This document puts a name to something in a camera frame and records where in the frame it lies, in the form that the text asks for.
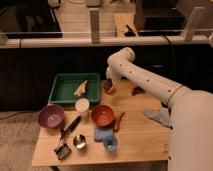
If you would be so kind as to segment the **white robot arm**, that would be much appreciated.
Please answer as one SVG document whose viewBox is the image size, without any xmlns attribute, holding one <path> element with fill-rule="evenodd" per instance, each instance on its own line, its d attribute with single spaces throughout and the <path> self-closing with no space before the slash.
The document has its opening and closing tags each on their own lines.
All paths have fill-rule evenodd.
<svg viewBox="0 0 213 171">
<path fill-rule="evenodd" d="M 192 90 L 133 64 L 125 47 L 108 57 L 106 76 L 129 79 L 171 110 L 168 171 L 213 171 L 213 93 Z"/>
</svg>

